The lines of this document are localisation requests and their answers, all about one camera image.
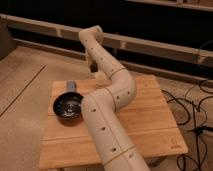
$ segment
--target power cord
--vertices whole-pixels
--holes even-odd
[[[207,91],[203,85],[204,83],[206,82],[206,80],[204,81],[201,81],[198,85],[199,85],[199,88],[202,92],[205,92],[205,93],[208,93],[208,94],[213,94],[212,91]],[[202,171],[202,166],[206,160],[206,157],[207,157],[207,154],[208,154],[208,146],[206,144],[206,142],[204,141],[204,139],[202,138],[202,134],[203,134],[203,131],[211,131],[213,132],[213,128],[212,127],[209,127],[209,126],[206,126],[206,122],[207,122],[207,112],[205,111],[205,109],[202,107],[202,104],[204,101],[206,101],[207,99],[211,99],[213,98],[212,95],[210,96],[207,96],[207,97],[204,97],[203,99],[201,99],[198,104],[194,104],[194,101],[190,101],[189,99],[187,99],[187,94],[189,94],[189,92],[195,87],[191,87],[189,90],[187,90],[187,92],[185,93],[185,96],[184,98],[180,97],[180,98],[177,98],[175,97],[174,95],[172,95],[170,92],[166,91],[166,90],[162,90],[163,93],[167,94],[170,99],[167,100],[167,103],[170,103],[170,102],[176,102],[180,107],[182,107],[182,109],[186,112],[186,119],[181,122],[181,123],[177,123],[179,126],[183,126],[183,125],[187,125],[191,119],[193,119],[193,123],[194,123],[194,128],[192,130],[188,130],[188,132],[192,132],[194,134],[194,137],[195,137],[195,144],[196,144],[196,153],[197,153],[197,159],[194,159],[193,157],[187,155],[187,154],[183,154],[183,155],[180,155],[177,157],[177,166],[178,168],[181,170],[181,171],[186,171],[186,168],[187,168],[187,162],[186,160],[190,160],[194,163],[195,165],[195,169],[194,171]],[[189,109],[187,108],[186,105],[184,105],[184,103],[188,104],[188,105],[191,105],[192,107],[192,113],[189,111]],[[197,121],[196,121],[196,112],[201,112],[202,111],[202,114],[204,115],[205,119],[204,121],[197,125]],[[203,146],[204,146],[204,153],[203,153],[203,156],[201,156],[200,154],[200,143],[199,142],[202,142]]]
[[[199,59],[199,55],[200,55],[201,50],[202,50],[205,46],[208,46],[208,45],[210,45],[210,44],[213,44],[213,40],[209,40],[209,41],[203,43],[202,45],[200,45],[200,47],[198,48],[198,53],[197,53],[198,59]],[[209,81],[209,79],[200,81],[199,84],[198,84],[198,85],[199,85],[199,88],[200,88],[201,90],[203,90],[203,92],[206,92],[206,93],[209,93],[209,94],[213,94],[213,92],[206,91],[206,90],[203,88],[203,84],[206,83],[207,81]],[[187,92],[185,93],[184,97],[186,98],[187,95],[189,94],[189,92],[190,92],[192,89],[194,89],[196,86],[197,86],[197,84],[195,84],[195,85],[193,85],[191,88],[189,88],[189,89],[187,90]]]

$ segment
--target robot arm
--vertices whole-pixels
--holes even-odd
[[[115,112],[135,96],[135,81],[98,42],[103,32],[99,26],[80,31],[79,38],[88,55],[107,75],[112,84],[86,95],[82,115],[106,171],[149,171]]]

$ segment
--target wood grain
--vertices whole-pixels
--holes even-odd
[[[12,74],[17,67],[23,62],[21,59],[17,59],[13,56],[8,56],[7,58],[1,60],[0,62],[0,83],[8,78],[10,74]]]
[[[154,76],[136,76],[137,95],[117,115],[144,157],[187,152],[174,117]],[[97,88],[96,81],[78,80],[83,95]],[[99,156],[82,118],[73,122],[59,120],[53,110],[55,98],[66,91],[66,81],[53,84],[46,129],[40,155],[40,169],[100,163]]]

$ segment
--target wooden tabletop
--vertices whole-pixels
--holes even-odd
[[[137,95],[117,116],[145,158],[187,152],[187,146],[154,76],[135,77]],[[39,168],[63,168],[100,163],[82,118],[59,120],[54,100],[66,92],[66,81],[54,82],[48,110]],[[85,95],[97,88],[95,79],[78,80],[77,91]]]

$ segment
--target floor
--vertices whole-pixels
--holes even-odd
[[[12,93],[9,92],[6,100],[5,97],[3,99],[3,96],[0,96],[0,102],[9,104],[8,107],[3,106],[5,108],[1,108],[3,103],[0,104],[0,171],[39,170],[39,151],[53,81],[90,77],[93,76],[84,61],[21,46],[3,61],[0,61],[0,92],[3,90],[2,87],[13,88]],[[183,97],[186,91],[193,86],[160,77],[157,79],[162,89],[172,92],[177,97]],[[199,91],[198,87],[194,87],[187,98],[193,99],[196,103],[204,96],[206,94]],[[203,107],[208,111],[208,125],[213,125],[212,104],[212,99],[203,104]],[[175,106],[174,103],[171,103],[170,107],[177,122],[183,119],[184,116],[181,115],[183,111]],[[190,155],[196,157],[194,137],[186,131],[191,126],[190,124],[182,126],[180,129],[189,146]],[[203,165],[203,170],[205,171],[213,170],[212,135],[208,132],[202,135],[209,147],[208,155]],[[177,156],[167,157],[159,166],[153,167],[152,170],[179,170],[176,158]],[[187,163],[187,170],[193,170],[193,167],[193,164]],[[103,169],[101,166],[96,166],[92,168],[67,168],[66,170],[101,171]]]

